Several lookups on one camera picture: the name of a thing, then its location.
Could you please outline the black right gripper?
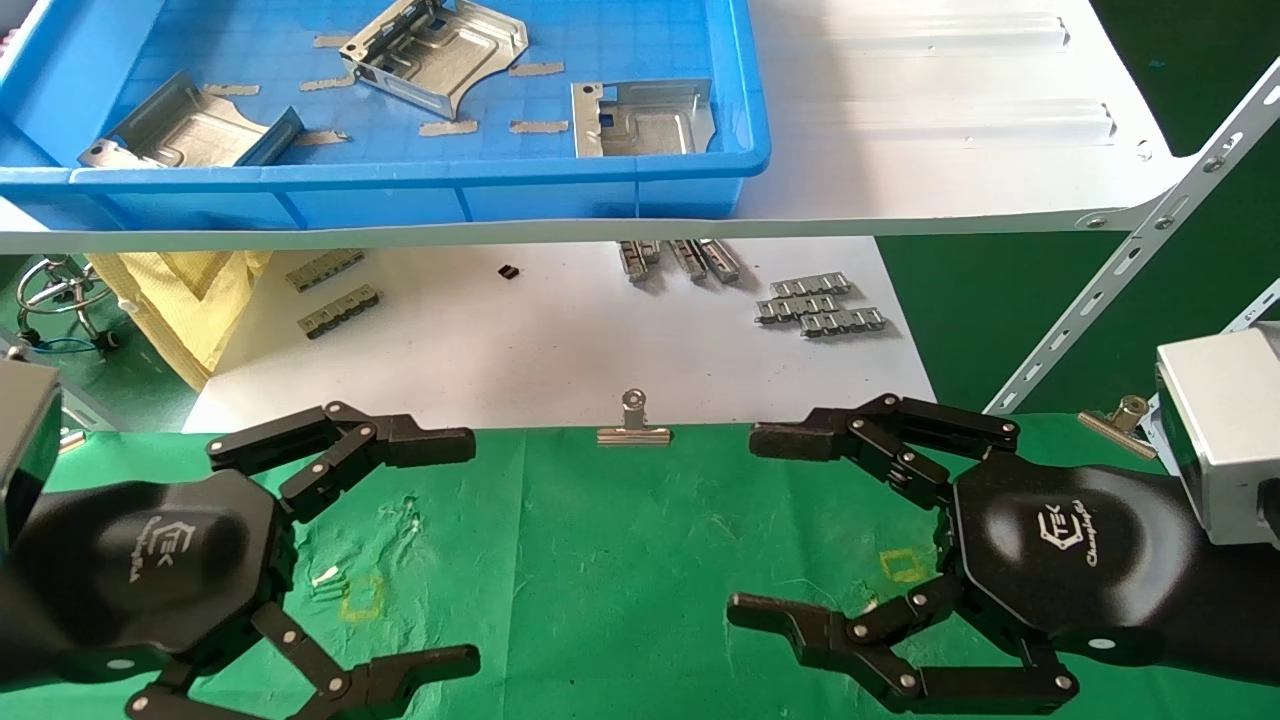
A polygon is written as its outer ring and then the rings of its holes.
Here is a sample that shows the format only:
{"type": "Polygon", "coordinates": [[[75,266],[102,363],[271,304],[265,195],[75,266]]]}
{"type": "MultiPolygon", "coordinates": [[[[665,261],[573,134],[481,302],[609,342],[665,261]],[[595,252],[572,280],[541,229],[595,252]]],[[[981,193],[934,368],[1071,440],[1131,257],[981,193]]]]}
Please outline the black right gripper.
{"type": "Polygon", "coordinates": [[[1207,539],[1174,479],[980,462],[952,484],[920,451],[983,461],[1014,452],[1019,434],[997,416],[892,393],[756,423],[756,457],[849,460],[919,509],[948,509],[959,579],[932,579],[856,618],[733,593],[728,621],[783,637],[801,666],[849,676],[896,714],[1053,714],[1080,689],[1053,650],[1117,665],[1212,665],[1192,578],[1207,539]],[[895,652],[957,612],[1019,666],[916,667],[895,652]]]}

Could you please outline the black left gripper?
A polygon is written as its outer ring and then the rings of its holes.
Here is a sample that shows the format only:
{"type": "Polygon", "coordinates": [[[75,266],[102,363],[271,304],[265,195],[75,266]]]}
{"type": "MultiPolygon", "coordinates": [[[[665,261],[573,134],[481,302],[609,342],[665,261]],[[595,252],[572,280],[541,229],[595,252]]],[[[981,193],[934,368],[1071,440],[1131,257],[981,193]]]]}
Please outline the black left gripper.
{"type": "Polygon", "coordinates": [[[314,687],[292,719],[398,719],[419,688],[479,673],[474,644],[344,670],[278,605],[296,561],[291,520],[312,521],[380,466],[474,460],[471,429],[429,430],[408,414],[332,402],[216,438],[207,455],[224,471],[36,502],[3,561],[4,691],[120,682],[172,662],[129,700],[127,717],[252,719],[193,700],[189,688],[260,635],[314,687]],[[280,502],[248,478],[303,459],[280,502]]]}

